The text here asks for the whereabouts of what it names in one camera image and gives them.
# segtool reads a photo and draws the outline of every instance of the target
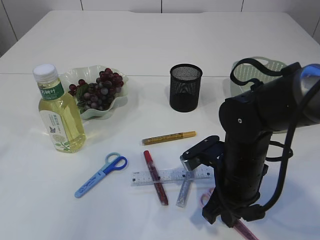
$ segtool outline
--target white bowl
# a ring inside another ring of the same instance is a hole
[[[101,66],[101,65],[73,68],[70,71],[61,74],[59,78],[61,80],[64,91],[68,92],[69,85],[70,84],[78,85],[79,79],[84,79],[88,84],[95,83],[96,79],[99,77],[99,72],[104,71],[106,68],[107,68],[106,66]],[[119,75],[122,76],[122,80],[124,84],[121,88],[121,92],[115,94],[115,98],[110,104],[110,107],[108,110],[99,111],[99,110],[90,108],[80,115],[83,120],[86,120],[92,117],[101,117],[101,119],[110,118],[113,114],[113,111],[111,111],[112,109],[116,107],[121,107],[127,103],[128,99],[126,96],[128,94],[128,86],[127,86],[128,77],[123,73],[121,73],[120,71],[118,71],[117,69],[111,68],[111,70],[114,73],[118,73]]]

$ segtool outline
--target white wall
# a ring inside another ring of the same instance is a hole
[[[82,0],[83,10],[161,13],[161,0]]]
[[[0,57],[17,42],[4,6],[0,1]]]
[[[162,12],[241,12],[242,2],[243,0],[162,0]]]
[[[80,0],[2,0],[18,39],[51,10],[82,10]]]
[[[320,23],[318,24],[313,37],[320,44]]]
[[[312,36],[320,18],[320,0],[244,0],[242,11],[288,13]]]
[[[51,10],[138,13],[286,12],[320,43],[320,0],[2,0],[18,39]],[[0,4],[0,55],[16,38]]]

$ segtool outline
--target white table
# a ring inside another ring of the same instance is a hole
[[[12,83],[18,94],[2,104],[0,141],[0,239],[6,240],[234,240],[238,233],[220,219],[202,217],[199,197],[213,181],[192,184],[185,208],[176,206],[180,184],[165,184],[169,206],[161,206],[154,186],[132,187],[131,173],[147,170],[149,150],[158,169],[181,166],[180,155],[210,135],[224,139],[218,109],[229,97],[229,80],[203,77],[199,106],[189,113],[169,107],[169,78],[132,76],[128,103],[107,120],[84,122],[87,142],[74,154],[56,151],[37,110],[40,93],[30,74],[0,74],[0,95]],[[185,131],[197,136],[142,146],[141,139]],[[293,142],[285,187],[263,220],[244,223],[260,240],[318,240],[320,235],[319,126],[300,128]],[[284,134],[274,140],[283,141]],[[119,152],[128,166],[113,172],[80,199],[74,192]],[[269,156],[281,151],[270,148]],[[279,165],[268,164],[259,203],[274,191]]]
[[[0,73],[30,74],[53,63],[59,73],[104,65],[168,76],[172,66],[192,63],[204,76],[225,77],[235,61],[252,56],[305,66],[320,63],[320,47],[281,12],[52,11],[0,58]]]
[[[205,76],[228,76],[232,63],[247,56],[306,65],[320,62],[320,47],[285,13],[50,12],[0,58],[0,239],[241,239],[219,219],[209,225],[201,215],[199,197],[213,182],[193,183],[186,207],[179,208],[179,184],[164,186],[169,206],[161,206],[153,186],[130,181],[132,172],[147,170],[144,150],[158,169],[176,168],[180,155],[207,136],[224,139],[218,110],[230,96],[229,80],[203,77],[198,108],[179,113],[169,106],[169,69],[190,62]],[[37,110],[40,93],[30,73],[46,62],[60,73],[100,64],[131,75],[128,103],[107,120],[85,121],[87,141],[74,154],[53,148]],[[186,131],[197,136],[141,145],[147,137]],[[319,239],[319,134],[319,126],[296,131],[280,200],[263,220],[244,222],[260,240]],[[74,192],[113,151],[128,158],[127,168],[76,199]],[[279,164],[269,166],[261,204],[278,176]]]

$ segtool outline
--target gold marker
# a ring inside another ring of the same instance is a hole
[[[164,136],[156,136],[156,137],[143,139],[142,144],[150,145],[150,144],[164,143],[164,142],[169,142],[169,141],[178,140],[178,139],[191,138],[191,137],[194,137],[196,134],[197,133],[195,131],[187,131],[187,132],[180,132],[180,133],[164,135]]]

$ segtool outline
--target pink scissors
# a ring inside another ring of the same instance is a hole
[[[208,190],[208,192],[204,193],[200,197],[200,206],[203,209],[204,206],[209,201],[212,193],[214,192],[215,188],[212,187]],[[245,239],[247,240],[259,240],[247,227],[244,225],[240,220],[237,220],[233,228]]]

